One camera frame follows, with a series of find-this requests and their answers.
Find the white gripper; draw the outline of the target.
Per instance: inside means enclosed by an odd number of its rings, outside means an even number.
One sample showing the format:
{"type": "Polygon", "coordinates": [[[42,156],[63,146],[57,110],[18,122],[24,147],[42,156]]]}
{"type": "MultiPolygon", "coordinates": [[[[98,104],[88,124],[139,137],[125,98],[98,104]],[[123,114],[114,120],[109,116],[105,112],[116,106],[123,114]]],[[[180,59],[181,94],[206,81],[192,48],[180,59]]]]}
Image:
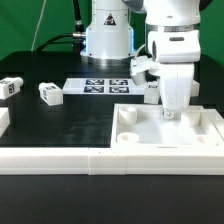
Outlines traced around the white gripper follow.
{"type": "Polygon", "coordinates": [[[176,111],[189,105],[194,63],[201,56],[199,31],[150,31],[146,48],[152,57],[134,57],[130,64],[130,76],[136,85],[146,82],[146,71],[158,77],[163,116],[174,119],[176,111]]]}

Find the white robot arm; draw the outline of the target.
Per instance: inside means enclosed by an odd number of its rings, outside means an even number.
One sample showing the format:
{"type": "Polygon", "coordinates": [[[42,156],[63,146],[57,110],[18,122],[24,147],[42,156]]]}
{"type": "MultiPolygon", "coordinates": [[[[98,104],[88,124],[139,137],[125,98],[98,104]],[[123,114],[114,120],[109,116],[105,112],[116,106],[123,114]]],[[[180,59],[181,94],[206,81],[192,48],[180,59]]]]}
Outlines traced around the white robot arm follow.
{"type": "Polygon", "coordinates": [[[200,13],[213,0],[92,0],[84,61],[128,61],[137,85],[157,79],[163,115],[189,106],[195,63],[200,60],[200,13]]]}

